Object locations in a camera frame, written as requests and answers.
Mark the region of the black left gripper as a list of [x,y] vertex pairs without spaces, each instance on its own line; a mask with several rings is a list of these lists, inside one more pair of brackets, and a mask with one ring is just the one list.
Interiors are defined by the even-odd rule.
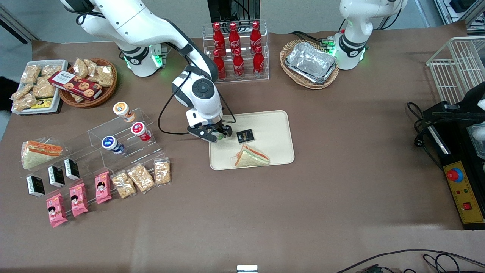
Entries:
[[432,117],[450,121],[471,121],[473,123],[482,123],[485,121],[484,113],[484,93],[485,83],[466,92],[463,100],[456,104],[448,105],[441,111],[433,111]]

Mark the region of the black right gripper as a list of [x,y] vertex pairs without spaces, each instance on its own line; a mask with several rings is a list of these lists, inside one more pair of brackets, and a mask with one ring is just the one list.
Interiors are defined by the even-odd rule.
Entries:
[[223,138],[230,138],[233,133],[231,126],[225,125],[222,122],[205,126],[203,126],[201,123],[196,124],[195,127],[188,126],[187,131],[191,135],[211,143],[216,143],[218,140],[222,140]]

